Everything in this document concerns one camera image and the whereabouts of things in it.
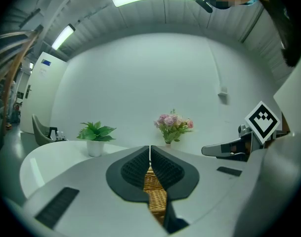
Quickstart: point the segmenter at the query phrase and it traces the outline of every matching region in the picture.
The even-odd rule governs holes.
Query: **sign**
[[[271,136],[280,124],[280,120],[262,101],[245,117],[262,144]]]

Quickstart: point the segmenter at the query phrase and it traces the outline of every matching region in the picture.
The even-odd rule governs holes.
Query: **white flower pot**
[[[89,156],[92,157],[99,157],[104,153],[104,141],[93,141],[93,140],[87,140],[86,141],[86,148]]]

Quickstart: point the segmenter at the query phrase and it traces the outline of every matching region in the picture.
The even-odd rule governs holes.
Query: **woven basket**
[[[166,214],[167,192],[161,186],[151,167],[145,175],[144,191],[149,194],[149,210],[163,225]]]

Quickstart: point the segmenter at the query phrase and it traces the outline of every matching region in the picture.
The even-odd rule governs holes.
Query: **door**
[[[52,105],[67,63],[43,52],[27,82],[21,109],[21,130],[34,133],[32,114],[49,126]]]

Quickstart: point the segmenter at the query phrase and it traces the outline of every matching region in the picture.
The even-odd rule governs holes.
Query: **curved white wall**
[[[265,64],[235,41],[186,34],[142,34],[105,43],[73,58],[56,94],[51,125],[74,140],[80,122],[117,127],[113,144],[164,145],[153,125],[172,108],[194,121],[195,133],[172,147],[200,154],[204,145],[238,137],[237,127],[262,100],[278,117]],[[216,93],[215,55],[227,101]]]

